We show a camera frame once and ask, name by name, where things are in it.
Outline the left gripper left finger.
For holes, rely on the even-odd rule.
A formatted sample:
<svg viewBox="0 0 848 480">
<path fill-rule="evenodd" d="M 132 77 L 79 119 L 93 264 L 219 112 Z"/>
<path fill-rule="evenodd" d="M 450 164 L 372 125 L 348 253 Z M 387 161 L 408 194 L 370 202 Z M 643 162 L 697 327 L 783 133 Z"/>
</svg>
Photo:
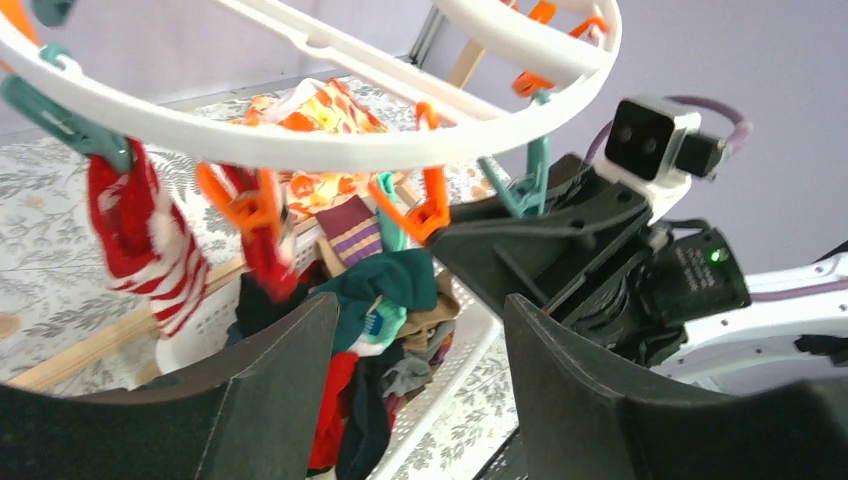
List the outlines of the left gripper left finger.
<svg viewBox="0 0 848 480">
<path fill-rule="evenodd" d="M 1 389 L 5 479 L 302 479 L 338 303 L 320 294 L 265 330 L 135 390 Z"/>
</svg>

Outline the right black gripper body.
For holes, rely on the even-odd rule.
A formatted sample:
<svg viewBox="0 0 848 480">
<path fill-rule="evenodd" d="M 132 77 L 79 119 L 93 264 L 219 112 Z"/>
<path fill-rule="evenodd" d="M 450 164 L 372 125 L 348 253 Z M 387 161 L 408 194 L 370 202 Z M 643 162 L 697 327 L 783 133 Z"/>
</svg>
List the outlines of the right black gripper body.
<svg viewBox="0 0 848 480">
<path fill-rule="evenodd" d="M 497 314 L 517 293 L 578 332 L 636 331 L 643 319 L 628 278 L 651 253 L 641 237 L 648 200 L 565 155 L 549 169 L 546 203 L 523 218 L 495 197 L 453 205 L 427 247 Z"/>
</svg>

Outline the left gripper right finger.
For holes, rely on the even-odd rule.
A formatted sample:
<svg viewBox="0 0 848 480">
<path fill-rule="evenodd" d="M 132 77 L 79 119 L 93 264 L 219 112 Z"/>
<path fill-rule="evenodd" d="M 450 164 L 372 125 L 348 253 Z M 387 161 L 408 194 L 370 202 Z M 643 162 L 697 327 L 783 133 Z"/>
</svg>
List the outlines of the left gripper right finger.
<svg viewBox="0 0 848 480">
<path fill-rule="evenodd" d="M 843 479 L 847 384 L 732 396 L 655 374 L 508 296 L 503 319 L 533 479 Z"/>
</svg>

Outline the red white striped sock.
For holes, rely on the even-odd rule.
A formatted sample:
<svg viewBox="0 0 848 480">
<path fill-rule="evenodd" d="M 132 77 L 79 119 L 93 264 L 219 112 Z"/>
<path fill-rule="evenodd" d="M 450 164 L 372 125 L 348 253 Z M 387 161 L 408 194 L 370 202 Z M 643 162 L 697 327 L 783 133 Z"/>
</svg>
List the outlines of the red white striped sock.
<svg viewBox="0 0 848 480">
<path fill-rule="evenodd" d="M 203 300 L 210 264 L 142 143 L 129 146 L 134 162 L 126 173 L 102 156 L 90 157 L 89 218 L 109 288 L 147 298 L 160 337 L 169 339 Z"/>
</svg>

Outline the white round clip hanger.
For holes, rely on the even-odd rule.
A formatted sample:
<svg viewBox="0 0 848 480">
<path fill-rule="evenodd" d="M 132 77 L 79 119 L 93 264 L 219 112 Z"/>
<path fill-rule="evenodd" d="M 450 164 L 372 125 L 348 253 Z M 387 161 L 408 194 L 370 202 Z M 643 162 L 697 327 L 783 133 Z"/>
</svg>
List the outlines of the white round clip hanger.
<svg viewBox="0 0 848 480">
<path fill-rule="evenodd" d="M 116 132 L 204 159 L 275 170 L 377 172 L 442 166 L 499 154 L 549 134 L 598 95 L 617 59 L 622 15 L 615 1 L 564 1 L 599 15 L 607 30 L 590 44 L 531 20 L 498 1 L 441 1 L 439 10 L 486 50 L 559 86 L 550 100 L 510 113 L 277 1 L 229 1 L 226 8 L 410 102 L 426 101 L 449 121 L 433 131 L 385 134 L 303 133 L 247 127 L 161 107 L 63 69 L 9 20 L 1 57 L 15 73 L 63 107 Z"/>
</svg>

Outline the plain red santa sock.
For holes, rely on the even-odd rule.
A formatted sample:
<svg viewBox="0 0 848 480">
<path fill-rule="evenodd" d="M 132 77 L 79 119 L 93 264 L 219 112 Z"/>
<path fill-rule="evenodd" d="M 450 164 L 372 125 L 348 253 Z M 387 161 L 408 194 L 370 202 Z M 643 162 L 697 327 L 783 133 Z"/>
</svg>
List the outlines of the plain red santa sock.
<svg viewBox="0 0 848 480">
<path fill-rule="evenodd" d="M 308 469 L 324 471 L 337 464 L 345 432 L 345 422 L 351 410 L 351 384 L 359 356 L 353 352 L 335 354 L 329 363 Z"/>
</svg>

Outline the red bear christmas sock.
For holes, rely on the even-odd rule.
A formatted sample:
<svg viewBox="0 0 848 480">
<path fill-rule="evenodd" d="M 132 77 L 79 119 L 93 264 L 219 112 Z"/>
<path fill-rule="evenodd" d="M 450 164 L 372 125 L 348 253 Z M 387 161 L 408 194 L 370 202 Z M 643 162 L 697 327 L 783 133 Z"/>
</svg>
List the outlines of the red bear christmas sock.
<svg viewBox="0 0 848 480">
<path fill-rule="evenodd" d="M 299 283 L 285 192 L 277 174 L 224 165 L 233 191 L 222 213 L 241 234 L 243 253 L 257 283 L 274 302 L 289 299 Z"/>
</svg>

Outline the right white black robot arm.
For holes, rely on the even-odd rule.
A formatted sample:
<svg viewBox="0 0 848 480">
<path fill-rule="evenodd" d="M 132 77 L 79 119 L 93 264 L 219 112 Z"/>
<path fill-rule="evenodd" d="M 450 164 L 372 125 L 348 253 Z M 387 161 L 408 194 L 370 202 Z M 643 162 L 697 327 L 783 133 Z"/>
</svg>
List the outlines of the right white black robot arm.
<svg viewBox="0 0 848 480">
<path fill-rule="evenodd" d="M 587 340 L 663 376 L 722 389 L 756 367 L 769 384 L 847 367 L 847 256 L 744 275 L 722 232 L 669 220 L 688 191 L 566 155 L 541 215 L 502 199 L 454 205 L 427 247 L 493 312 L 520 294 Z"/>
</svg>

